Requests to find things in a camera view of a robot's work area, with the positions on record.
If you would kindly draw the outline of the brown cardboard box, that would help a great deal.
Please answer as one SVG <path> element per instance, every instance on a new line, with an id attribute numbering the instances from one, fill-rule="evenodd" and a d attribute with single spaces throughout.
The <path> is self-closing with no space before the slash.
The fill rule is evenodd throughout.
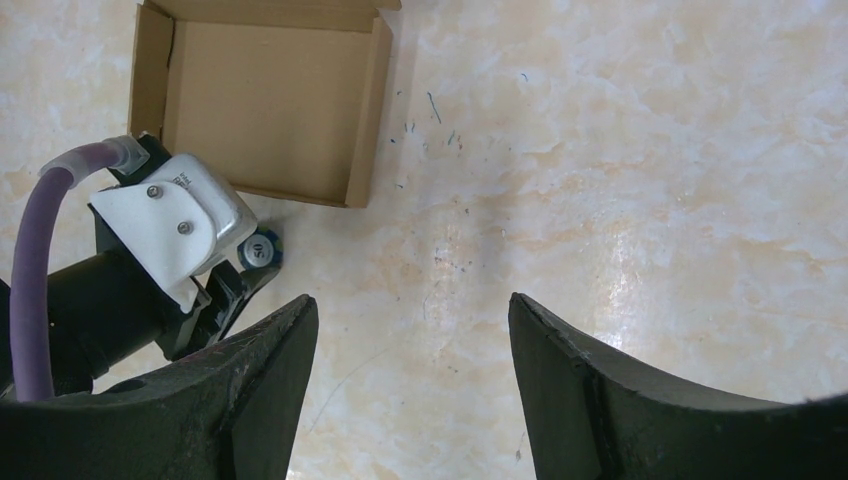
<path id="1" fill-rule="evenodd" d="M 368 204 L 398 1 L 143 1 L 128 130 L 237 190 Z"/>

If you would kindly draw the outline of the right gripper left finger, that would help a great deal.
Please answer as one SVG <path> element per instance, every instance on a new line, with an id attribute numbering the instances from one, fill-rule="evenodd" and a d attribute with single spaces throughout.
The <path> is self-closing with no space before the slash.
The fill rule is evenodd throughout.
<path id="1" fill-rule="evenodd" d="M 1 406 L 5 479 L 283 479 L 319 330 L 301 295 L 99 394 Z"/>

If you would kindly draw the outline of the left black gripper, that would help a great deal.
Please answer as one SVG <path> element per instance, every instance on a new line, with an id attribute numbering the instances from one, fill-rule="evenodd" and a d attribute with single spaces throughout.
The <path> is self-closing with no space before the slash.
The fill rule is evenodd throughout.
<path id="1" fill-rule="evenodd" d="M 113 365 L 187 320 L 94 210 L 96 253 L 48 269 L 60 207 L 91 174 L 107 170 L 112 188 L 138 185 L 172 155 L 151 135 L 123 135 L 73 148 L 45 165 L 24 207 L 12 276 L 1 287 L 1 394 L 51 398 L 90 391 Z M 281 265 L 237 271 L 215 266 L 192 334 L 193 348 L 224 339 L 252 297 Z"/>

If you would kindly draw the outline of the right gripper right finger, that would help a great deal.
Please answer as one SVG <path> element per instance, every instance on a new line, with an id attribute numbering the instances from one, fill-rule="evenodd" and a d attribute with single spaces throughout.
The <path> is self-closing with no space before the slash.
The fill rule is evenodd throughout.
<path id="1" fill-rule="evenodd" d="M 540 479 L 843 479 L 847 398 L 783 404 L 648 365 L 516 293 L 509 334 Z"/>

